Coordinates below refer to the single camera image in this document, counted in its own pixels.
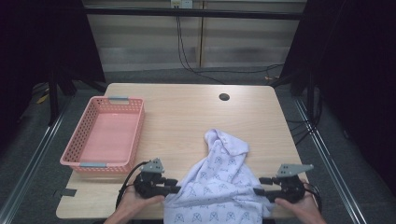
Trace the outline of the person's right hand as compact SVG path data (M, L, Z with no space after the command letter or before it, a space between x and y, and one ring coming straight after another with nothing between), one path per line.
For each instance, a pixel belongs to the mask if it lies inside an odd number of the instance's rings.
M303 224L327 224L319 212L318 203L311 192L307 191L297 203L290 203L281 198L276 198L275 203L291 211Z

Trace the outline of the dark curtain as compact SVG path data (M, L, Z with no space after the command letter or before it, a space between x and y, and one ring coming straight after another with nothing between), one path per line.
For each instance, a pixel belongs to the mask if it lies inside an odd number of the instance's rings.
M0 147L51 73L62 87L106 80L82 0L0 0Z
M281 76L314 82L396 196L396 0L306 0Z

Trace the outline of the person's left hand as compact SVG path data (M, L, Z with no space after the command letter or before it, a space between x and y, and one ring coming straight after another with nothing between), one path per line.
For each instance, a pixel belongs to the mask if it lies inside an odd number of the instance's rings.
M109 217L123 217L130 221L147 206L163 201L164 197L162 195L157 195L148 199L141 198L140 195L135 192L134 187L129 186L123 193L119 206Z

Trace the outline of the black metal stand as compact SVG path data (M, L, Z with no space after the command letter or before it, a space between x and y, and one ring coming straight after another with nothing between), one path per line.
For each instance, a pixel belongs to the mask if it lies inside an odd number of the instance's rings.
M313 123L314 122L314 90L315 90L315 82L314 76L312 73L309 74L308 85L307 85L307 116L308 120Z
M54 71L49 72L49 104L49 126L51 126L59 116L57 77Z

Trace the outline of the pink plastic basket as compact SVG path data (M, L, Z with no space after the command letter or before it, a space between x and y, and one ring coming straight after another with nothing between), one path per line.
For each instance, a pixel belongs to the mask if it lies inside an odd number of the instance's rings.
M144 118L142 99L92 97L60 158L60 164L81 173L130 172Z

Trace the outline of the black horizontal bar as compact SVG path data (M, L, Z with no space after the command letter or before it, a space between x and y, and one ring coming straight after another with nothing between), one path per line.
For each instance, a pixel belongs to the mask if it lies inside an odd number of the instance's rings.
M305 18L303 13L237 11L237 10L209 10L183 8L126 8L126 7L85 7L87 14L122 15L122 16L168 16L168 17L197 17L197 18L232 18L258 20L287 20L299 21Z

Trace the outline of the aluminium floor rail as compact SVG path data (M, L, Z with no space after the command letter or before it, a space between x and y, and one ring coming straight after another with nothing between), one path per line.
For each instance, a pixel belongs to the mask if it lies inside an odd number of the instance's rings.
M35 100L34 97L18 119L15 132L1 147L0 224L12 223L72 97L61 97L60 115L53 122L50 122L49 100L42 104L37 104Z
M318 154L322 158L322 161L329 173L329 176L334 183L335 188L352 222L354 224L368 224L359 204L357 203L355 197L347 186L345 179L342 177L334 159L332 158L332 154L324 143L318 129L308 120L308 112L306 106L304 105L304 102L301 99L296 99L295 104L300 113L300 116L305 122L308 133L310 134L311 139L316 146Z

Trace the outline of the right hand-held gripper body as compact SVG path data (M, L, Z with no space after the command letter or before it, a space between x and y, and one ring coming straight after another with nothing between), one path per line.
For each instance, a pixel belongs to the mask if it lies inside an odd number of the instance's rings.
M299 202L305 195L299 174L313 169L313 164L281 164L273 178L273 182L280 186L280 190L274 193L274 198L284 199L289 203Z

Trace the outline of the white wall socket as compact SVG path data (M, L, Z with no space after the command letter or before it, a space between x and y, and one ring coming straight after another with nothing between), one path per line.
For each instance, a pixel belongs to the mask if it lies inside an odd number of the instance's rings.
M192 0L170 0L171 8L193 9Z

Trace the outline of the white patterned towel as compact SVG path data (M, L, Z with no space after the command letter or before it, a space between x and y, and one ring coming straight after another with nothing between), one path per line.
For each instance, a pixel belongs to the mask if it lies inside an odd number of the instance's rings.
M274 204L254 192L262 186L245 164L248 143L217 129L205 141L207 156L165 197L163 224L262 224Z

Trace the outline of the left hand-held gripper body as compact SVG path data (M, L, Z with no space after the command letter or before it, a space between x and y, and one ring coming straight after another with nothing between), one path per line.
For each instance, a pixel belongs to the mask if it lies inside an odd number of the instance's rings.
M133 184L135 191L144 199L162 195L166 197L166 187L161 187L164 168L159 158L146 162L140 169Z

